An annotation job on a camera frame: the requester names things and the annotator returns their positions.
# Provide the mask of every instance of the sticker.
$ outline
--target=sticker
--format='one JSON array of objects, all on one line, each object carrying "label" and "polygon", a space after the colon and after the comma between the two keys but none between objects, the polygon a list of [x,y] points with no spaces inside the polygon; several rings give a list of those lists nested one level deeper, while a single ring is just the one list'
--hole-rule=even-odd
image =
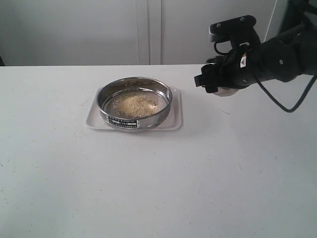
[{"label": "sticker", "polygon": [[108,121],[112,125],[116,125],[123,128],[138,128],[140,122],[138,120],[123,120],[113,117],[108,117]]},{"label": "sticker", "polygon": [[246,54],[243,54],[240,61],[240,68],[244,68],[245,66],[247,66],[247,56]]}]

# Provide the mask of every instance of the plastic tray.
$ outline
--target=plastic tray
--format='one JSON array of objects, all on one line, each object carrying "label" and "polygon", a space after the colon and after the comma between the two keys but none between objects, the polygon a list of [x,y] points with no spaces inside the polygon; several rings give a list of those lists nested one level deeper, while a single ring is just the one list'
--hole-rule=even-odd
[{"label": "plastic tray", "polygon": [[[170,113],[162,124],[150,130],[176,130],[182,125],[181,94],[177,88],[170,87],[170,89],[173,93],[173,101],[171,103]],[[97,91],[93,99],[88,117],[86,119],[86,126],[94,130],[116,130],[108,126],[100,115],[99,108],[96,103],[96,97],[100,90],[101,89]]]}]

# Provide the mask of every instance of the metal sieve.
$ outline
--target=metal sieve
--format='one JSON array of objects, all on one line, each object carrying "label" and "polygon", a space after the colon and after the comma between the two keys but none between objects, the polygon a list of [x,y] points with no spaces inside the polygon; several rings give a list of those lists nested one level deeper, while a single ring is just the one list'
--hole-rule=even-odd
[{"label": "metal sieve", "polygon": [[131,77],[106,85],[97,95],[97,105],[111,127],[144,131],[166,120],[172,97],[170,88],[158,80]]}]

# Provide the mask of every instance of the white table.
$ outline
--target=white table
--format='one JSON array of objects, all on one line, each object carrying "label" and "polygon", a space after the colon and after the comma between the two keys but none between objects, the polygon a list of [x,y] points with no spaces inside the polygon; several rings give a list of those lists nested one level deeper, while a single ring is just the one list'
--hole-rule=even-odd
[{"label": "white table", "polygon": [[[317,85],[287,114],[257,85],[195,88],[200,68],[1,67],[0,238],[317,237]],[[179,88],[182,128],[86,128],[129,76]],[[309,79],[265,85],[292,106]]]}]

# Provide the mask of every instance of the wire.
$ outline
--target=wire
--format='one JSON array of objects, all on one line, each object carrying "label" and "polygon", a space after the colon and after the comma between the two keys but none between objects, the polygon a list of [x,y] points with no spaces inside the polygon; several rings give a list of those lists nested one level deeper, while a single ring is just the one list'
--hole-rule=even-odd
[{"label": "wire", "polygon": [[302,104],[302,102],[304,101],[304,99],[306,98],[307,94],[309,93],[309,91],[311,90],[313,84],[315,83],[316,79],[317,79],[317,75],[314,75],[312,77],[312,79],[309,81],[309,83],[307,84],[305,90],[303,91],[300,99],[297,101],[297,103],[291,108],[288,109],[286,107],[284,107],[279,101],[277,101],[273,95],[263,86],[263,84],[259,81],[259,78],[257,77],[257,75],[254,73],[253,69],[251,68],[251,72],[255,78],[255,81],[258,83],[258,85],[262,88],[262,90],[268,95],[269,98],[271,98],[271,100],[273,102],[275,102],[275,104],[277,104],[283,111],[287,112],[287,113],[293,113],[294,111],[296,111],[296,109],[299,108],[299,106]]},{"label": "wire", "polygon": [[216,53],[217,53],[218,55],[226,56],[228,53],[220,52],[220,51],[217,49],[217,44],[218,44],[218,42],[215,42],[214,45],[213,45],[214,51],[216,51]]}]

